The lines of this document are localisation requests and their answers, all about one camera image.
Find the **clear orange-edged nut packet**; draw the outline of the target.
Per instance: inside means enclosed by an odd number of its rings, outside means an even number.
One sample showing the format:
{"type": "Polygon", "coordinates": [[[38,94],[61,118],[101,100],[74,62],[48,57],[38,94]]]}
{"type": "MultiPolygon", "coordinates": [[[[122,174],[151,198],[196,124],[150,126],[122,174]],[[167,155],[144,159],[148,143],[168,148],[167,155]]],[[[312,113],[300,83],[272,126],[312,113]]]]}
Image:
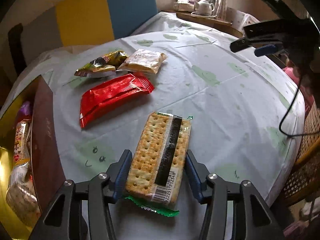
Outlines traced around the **clear orange-edged nut packet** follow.
{"type": "Polygon", "coordinates": [[[41,213],[31,178],[30,162],[13,168],[9,177],[6,202],[24,225],[30,228],[35,226],[41,213]]]}

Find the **wicker chair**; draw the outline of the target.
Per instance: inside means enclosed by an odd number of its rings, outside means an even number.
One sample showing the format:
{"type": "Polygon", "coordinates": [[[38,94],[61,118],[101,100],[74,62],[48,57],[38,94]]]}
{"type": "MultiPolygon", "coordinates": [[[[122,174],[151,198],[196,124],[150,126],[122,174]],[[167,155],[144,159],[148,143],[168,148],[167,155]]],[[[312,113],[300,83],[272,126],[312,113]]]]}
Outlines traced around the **wicker chair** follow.
{"type": "Polygon", "coordinates": [[[291,206],[319,190],[319,108],[313,104],[304,124],[296,161],[279,195],[291,206]]]}

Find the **white patterned curtain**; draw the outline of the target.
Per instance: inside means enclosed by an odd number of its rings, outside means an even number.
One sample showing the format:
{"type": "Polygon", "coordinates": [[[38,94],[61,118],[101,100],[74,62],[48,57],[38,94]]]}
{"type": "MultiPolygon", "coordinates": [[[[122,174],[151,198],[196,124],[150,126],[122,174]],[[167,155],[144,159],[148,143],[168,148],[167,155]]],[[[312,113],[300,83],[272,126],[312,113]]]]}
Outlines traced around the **white patterned curtain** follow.
{"type": "Polygon", "coordinates": [[[226,20],[227,0],[213,0],[213,16],[222,21],[226,20]]]}

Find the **large red snack packet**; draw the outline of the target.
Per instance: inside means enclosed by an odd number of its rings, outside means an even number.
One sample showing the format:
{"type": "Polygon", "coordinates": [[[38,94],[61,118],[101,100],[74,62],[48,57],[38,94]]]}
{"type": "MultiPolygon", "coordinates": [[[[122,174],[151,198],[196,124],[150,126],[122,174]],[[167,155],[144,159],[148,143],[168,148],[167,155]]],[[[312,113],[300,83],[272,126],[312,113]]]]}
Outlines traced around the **large red snack packet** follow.
{"type": "Polygon", "coordinates": [[[142,73],[115,77],[89,89],[80,101],[80,127],[85,128],[106,113],[153,90],[153,84],[142,73]]]}

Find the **wooden side table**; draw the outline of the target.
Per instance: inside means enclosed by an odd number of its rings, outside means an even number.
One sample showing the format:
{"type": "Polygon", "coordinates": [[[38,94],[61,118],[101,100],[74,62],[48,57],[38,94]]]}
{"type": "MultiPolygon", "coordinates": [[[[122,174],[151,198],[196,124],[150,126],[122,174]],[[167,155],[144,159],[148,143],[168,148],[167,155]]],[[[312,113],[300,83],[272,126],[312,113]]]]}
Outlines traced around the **wooden side table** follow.
{"type": "Polygon", "coordinates": [[[173,10],[169,10],[166,12],[174,12],[176,16],[182,20],[205,25],[205,26],[217,29],[221,32],[233,35],[237,38],[242,38],[242,32],[233,28],[230,22],[216,20],[213,18],[207,18],[202,16],[194,16],[194,15],[191,15],[191,13],[189,12],[175,12],[173,10]]]}

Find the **white green-patterned tablecloth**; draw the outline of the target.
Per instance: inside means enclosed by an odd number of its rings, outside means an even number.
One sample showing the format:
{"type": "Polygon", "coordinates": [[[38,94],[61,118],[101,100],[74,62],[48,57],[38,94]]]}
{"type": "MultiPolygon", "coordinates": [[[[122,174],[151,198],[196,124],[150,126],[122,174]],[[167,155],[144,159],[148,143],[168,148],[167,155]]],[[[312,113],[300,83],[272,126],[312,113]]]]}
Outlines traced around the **white green-patterned tablecloth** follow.
{"type": "Polygon", "coordinates": [[[287,180],[303,131],[304,99],[295,83],[269,58],[253,48],[232,53],[234,37],[187,23],[161,12],[132,36],[99,46],[71,46],[45,51],[18,77],[3,110],[37,76],[53,92],[57,149],[65,176],[86,181],[134,151],[150,113],[193,117],[189,148],[210,172],[224,180],[250,180],[268,205],[287,180]],[[167,55],[150,76],[155,90],[124,104],[91,123],[79,124],[80,100],[99,79],[74,72],[106,53],[137,49],[167,55]]]}

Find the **purple snack packet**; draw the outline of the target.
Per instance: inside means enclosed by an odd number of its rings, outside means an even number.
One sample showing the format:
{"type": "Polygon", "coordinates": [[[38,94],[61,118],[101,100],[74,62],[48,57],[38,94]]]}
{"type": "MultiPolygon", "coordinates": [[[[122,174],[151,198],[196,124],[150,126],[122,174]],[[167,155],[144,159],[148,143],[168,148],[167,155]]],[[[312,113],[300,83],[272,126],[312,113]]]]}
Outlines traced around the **purple snack packet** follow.
{"type": "Polygon", "coordinates": [[[22,106],[17,112],[16,115],[16,124],[23,120],[31,120],[32,114],[31,114],[31,106],[29,101],[25,101],[22,103],[22,106]]]}

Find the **gold rectangular tin tray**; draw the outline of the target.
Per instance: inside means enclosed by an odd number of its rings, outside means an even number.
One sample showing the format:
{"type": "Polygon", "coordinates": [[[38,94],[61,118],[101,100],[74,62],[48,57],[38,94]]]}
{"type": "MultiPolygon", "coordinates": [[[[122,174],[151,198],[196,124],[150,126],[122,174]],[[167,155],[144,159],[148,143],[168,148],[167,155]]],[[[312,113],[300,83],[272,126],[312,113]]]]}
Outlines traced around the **gold rectangular tin tray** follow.
{"type": "Polygon", "coordinates": [[[1,112],[1,226],[12,239],[28,239],[59,189],[61,165],[53,92],[36,77],[1,112]]]}

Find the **tissue box on side table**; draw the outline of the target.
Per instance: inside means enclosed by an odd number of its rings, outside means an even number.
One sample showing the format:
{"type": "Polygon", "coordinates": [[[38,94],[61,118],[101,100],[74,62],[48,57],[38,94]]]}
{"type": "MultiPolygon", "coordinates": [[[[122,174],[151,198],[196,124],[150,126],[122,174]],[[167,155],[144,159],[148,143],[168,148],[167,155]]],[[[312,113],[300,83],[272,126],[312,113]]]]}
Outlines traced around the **tissue box on side table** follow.
{"type": "Polygon", "coordinates": [[[193,12],[195,10],[196,0],[177,0],[173,9],[179,12],[193,12]]]}

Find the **beige sesame pastry packet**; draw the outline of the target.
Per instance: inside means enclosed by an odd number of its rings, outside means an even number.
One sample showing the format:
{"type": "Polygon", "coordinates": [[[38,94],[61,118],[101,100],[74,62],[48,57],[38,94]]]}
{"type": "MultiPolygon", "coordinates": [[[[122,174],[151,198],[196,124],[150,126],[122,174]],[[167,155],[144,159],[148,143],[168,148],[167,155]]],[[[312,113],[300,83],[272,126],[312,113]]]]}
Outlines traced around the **beige sesame pastry packet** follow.
{"type": "Polygon", "coordinates": [[[118,71],[141,72],[143,74],[157,74],[167,55],[159,51],[138,49],[130,55],[119,67],[118,71]]]}

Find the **white teapot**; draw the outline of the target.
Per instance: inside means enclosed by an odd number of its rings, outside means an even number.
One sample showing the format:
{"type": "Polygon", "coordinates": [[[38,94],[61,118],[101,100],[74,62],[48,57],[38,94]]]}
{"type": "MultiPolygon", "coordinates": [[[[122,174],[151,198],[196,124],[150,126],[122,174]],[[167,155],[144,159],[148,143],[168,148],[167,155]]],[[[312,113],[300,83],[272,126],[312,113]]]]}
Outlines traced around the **white teapot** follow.
{"type": "Polygon", "coordinates": [[[212,16],[213,4],[207,0],[195,1],[194,3],[194,14],[202,16],[212,16]]]}

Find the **black rolled mat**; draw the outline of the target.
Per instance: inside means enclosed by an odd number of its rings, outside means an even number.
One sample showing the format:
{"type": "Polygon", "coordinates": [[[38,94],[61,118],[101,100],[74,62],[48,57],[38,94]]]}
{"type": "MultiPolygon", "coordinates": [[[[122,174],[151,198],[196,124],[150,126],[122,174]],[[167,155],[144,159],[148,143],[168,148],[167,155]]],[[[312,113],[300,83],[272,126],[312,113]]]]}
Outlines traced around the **black rolled mat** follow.
{"type": "Polygon", "coordinates": [[[8,32],[9,49],[17,76],[19,76],[27,67],[21,42],[22,32],[22,23],[15,25],[8,32]]]}

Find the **small shiny red snack packet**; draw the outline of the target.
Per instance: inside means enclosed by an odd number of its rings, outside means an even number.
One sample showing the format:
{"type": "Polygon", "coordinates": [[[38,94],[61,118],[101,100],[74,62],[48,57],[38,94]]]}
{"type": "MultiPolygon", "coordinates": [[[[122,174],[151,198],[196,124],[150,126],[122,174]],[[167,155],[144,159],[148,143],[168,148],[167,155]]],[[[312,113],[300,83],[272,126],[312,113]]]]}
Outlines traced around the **small shiny red snack packet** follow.
{"type": "Polygon", "coordinates": [[[25,164],[30,160],[27,148],[27,137],[29,134],[30,120],[23,120],[16,125],[14,141],[14,167],[25,164]]]}

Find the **yellow green snack packet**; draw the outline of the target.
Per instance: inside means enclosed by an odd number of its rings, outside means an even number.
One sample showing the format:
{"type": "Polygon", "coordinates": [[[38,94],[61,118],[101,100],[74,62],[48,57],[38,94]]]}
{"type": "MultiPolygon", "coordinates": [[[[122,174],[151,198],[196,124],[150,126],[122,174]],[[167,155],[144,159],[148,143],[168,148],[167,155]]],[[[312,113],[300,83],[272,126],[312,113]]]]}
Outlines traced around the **yellow green snack packet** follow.
{"type": "Polygon", "coordinates": [[[77,69],[74,75],[88,78],[101,78],[114,75],[116,70],[126,59],[127,54],[122,50],[117,50],[97,57],[83,67],[77,69]]]}

